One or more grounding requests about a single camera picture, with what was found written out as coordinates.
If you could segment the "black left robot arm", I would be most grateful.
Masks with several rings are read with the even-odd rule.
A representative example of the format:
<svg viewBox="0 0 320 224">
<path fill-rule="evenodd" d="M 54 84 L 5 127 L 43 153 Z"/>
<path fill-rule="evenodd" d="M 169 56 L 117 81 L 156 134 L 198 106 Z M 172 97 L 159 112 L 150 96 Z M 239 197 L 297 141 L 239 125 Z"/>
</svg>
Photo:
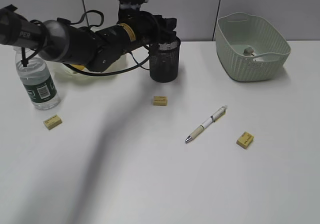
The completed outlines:
<svg viewBox="0 0 320 224">
<path fill-rule="evenodd" d="M 84 66 L 102 73 L 121 56 L 149 45 L 173 42 L 177 19 L 164 18 L 139 9 L 119 9 L 118 22 L 98 31 L 76 28 L 67 19 L 26 20 L 16 7 L 0 10 L 0 43 L 34 50 L 42 59 Z"/>
</svg>

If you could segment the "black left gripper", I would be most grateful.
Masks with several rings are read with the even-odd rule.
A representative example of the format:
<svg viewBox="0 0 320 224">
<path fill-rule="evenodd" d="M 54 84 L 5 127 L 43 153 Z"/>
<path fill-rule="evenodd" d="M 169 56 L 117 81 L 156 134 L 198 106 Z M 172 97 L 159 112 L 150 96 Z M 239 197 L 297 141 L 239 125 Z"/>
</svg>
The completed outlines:
<svg viewBox="0 0 320 224">
<path fill-rule="evenodd" d="M 164 18 L 140 9 L 119 9 L 117 24 L 122 28 L 117 47 L 135 50 L 144 45 L 165 44 L 177 37 L 177 19 Z"/>
</svg>

